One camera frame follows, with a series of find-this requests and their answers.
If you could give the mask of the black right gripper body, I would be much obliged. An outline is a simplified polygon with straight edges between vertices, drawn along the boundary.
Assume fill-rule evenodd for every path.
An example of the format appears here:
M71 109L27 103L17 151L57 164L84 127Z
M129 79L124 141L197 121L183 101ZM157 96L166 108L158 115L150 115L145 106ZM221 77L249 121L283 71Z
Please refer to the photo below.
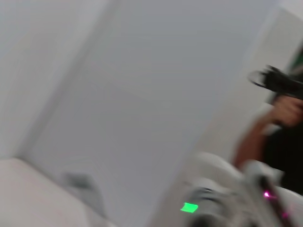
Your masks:
M238 227L239 218L217 213L198 213L188 218L189 227Z

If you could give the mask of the person's bare hand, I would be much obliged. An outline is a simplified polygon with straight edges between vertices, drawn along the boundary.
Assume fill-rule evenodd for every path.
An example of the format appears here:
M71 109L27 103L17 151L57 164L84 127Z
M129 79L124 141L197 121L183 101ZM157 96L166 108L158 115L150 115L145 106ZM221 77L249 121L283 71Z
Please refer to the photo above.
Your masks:
M274 123L295 126L303 120L303 101L289 96L280 96L271 111Z

